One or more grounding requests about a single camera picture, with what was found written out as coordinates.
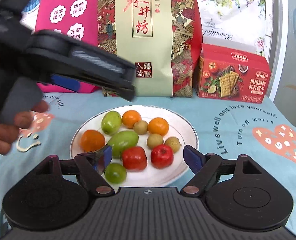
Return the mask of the person's left hand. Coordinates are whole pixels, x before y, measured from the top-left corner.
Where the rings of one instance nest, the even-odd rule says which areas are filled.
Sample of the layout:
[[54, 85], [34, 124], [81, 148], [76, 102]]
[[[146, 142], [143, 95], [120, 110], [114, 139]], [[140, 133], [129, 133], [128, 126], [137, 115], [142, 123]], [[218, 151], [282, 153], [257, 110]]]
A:
[[[43, 113], [49, 109], [48, 103], [41, 100], [33, 108], [33, 112]], [[6, 155], [19, 137], [20, 129], [28, 129], [33, 123], [30, 111], [20, 112], [14, 118], [12, 125], [0, 124], [0, 154]]]

